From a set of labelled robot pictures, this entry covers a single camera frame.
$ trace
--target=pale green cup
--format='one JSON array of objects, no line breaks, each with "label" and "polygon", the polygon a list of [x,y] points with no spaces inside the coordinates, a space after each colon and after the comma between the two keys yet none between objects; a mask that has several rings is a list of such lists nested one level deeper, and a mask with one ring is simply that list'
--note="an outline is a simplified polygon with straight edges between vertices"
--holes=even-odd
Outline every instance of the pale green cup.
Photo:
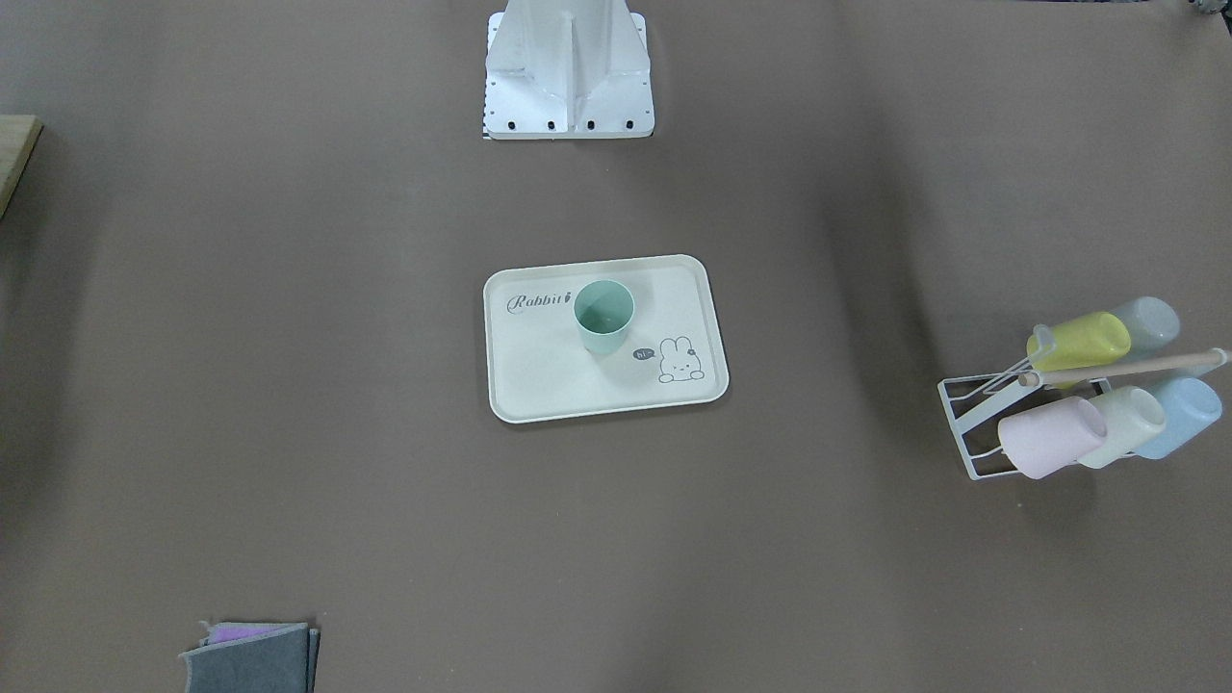
[{"label": "pale green cup", "polygon": [[618,281],[591,281],[573,300],[573,317],[586,349],[594,354],[611,354],[628,337],[633,295]]}]

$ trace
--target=plastic tray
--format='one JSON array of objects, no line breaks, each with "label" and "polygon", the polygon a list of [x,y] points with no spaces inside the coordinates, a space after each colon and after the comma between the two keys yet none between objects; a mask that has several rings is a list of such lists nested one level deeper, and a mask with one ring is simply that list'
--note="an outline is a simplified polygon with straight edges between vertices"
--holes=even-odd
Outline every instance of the plastic tray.
[{"label": "plastic tray", "polygon": [[[630,289],[628,339],[596,356],[573,296],[596,279]],[[706,268],[689,255],[503,270],[483,287],[488,401],[509,423],[699,404],[727,392],[727,358]]]}]

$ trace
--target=pink cup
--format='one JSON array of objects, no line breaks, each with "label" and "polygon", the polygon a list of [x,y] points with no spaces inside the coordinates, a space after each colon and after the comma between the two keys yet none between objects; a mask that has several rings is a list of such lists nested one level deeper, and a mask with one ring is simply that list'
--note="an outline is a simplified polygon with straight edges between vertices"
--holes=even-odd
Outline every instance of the pink cup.
[{"label": "pink cup", "polygon": [[1003,418],[997,435],[1018,471],[1044,478],[1099,449],[1108,439],[1108,423],[1087,400],[1067,397]]}]

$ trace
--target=rabbit illustration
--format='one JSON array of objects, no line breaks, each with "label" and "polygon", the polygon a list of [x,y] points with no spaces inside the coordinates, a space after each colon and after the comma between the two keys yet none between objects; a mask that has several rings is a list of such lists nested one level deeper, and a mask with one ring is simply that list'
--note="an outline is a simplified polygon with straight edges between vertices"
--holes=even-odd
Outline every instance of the rabbit illustration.
[{"label": "rabbit illustration", "polygon": [[663,356],[659,361],[659,382],[687,382],[706,377],[701,371],[701,359],[687,337],[664,339],[659,343],[659,354]]}]

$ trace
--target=gray cup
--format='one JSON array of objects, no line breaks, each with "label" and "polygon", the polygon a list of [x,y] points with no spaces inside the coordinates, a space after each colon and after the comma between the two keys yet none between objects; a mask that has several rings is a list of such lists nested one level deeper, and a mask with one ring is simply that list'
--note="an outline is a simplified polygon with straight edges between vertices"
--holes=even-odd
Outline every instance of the gray cup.
[{"label": "gray cup", "polygon": [[618,281],[600,279],[583,286],[573,300],[582,344],[594,354],[620,349],[628,337],[633,311],[633,295]]},{"label": "gray cup", "polygon": [[1126,361],[1149,359],[1180,334],[1180,317],[1172,306],[1154,296],[1135,298],[1110,311],[1130,332],[1130,353]]}]

